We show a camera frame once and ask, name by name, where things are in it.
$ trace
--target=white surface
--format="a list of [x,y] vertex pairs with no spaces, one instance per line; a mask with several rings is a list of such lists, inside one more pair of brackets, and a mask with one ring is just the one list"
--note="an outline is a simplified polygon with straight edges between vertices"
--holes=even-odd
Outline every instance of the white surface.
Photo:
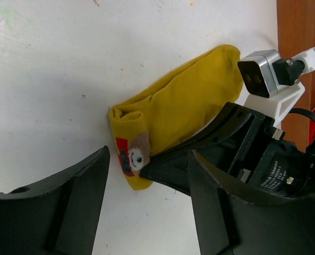
[[159,184],[132,191],[106,120],[108,107],[219,44],[242,56],[277,47],[276,0],[193,2],[0,0],[0,192],[109,145],[93,253],[199,254],[190,198]]

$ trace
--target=screw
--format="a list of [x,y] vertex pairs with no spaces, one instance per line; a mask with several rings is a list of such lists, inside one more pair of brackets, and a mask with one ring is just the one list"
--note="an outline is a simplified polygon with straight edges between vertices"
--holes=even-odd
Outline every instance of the screw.
[[286,63],[287,63],[287,65],[289,65],[289,66],[291,66],[291,65],[293,65],[294,64],[294,62],[293,62],[293,59],[288,59],[288,60],[286,60]]
[[245,75],[245,81],[247,83],[250,83],[252,81],[252,79],[250,78],[250,76],[248,74]]
[[261,83],[261,79],[260,79],[259,76],[254,75],[254,79],[255,79],[255,82],[256,82],[257,84],[260,84],[260,83]]

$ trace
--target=cable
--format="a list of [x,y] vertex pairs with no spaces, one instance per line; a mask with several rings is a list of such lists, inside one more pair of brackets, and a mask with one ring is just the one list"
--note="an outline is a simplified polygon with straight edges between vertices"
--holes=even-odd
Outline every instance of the cable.
[[[303,115],[315,123],[315,113],[311,112],[310,110],[306,110],[302,108],[293,108],[290,110],[290,113]],[[307,146],[306,152],[310,154],[311,156],[315,156],[315,140],[313,141],[312,144]]]

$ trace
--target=sock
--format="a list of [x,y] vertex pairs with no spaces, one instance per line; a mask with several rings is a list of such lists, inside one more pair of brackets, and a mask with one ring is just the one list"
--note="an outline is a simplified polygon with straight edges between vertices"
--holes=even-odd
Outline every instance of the sock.
[[139,177],[150,157],[192,137],[226,102],[238,99],[243,84],[239,60],[237,48],[219,46],[110,109],[122,171],[134,190],[152,183]]

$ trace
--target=wooden furniture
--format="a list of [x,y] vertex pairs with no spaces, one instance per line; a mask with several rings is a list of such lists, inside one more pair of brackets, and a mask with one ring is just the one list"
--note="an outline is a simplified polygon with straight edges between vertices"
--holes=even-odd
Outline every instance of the wooden furniture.
[[[315,46],[315,0],[277,0],[279,52],[290,58]],[[295,107],[314,110],[315,71],[300,77],[306,91]],[[282,121],[285,139],[305,151],[309,142],[309,119],[289,114]]]

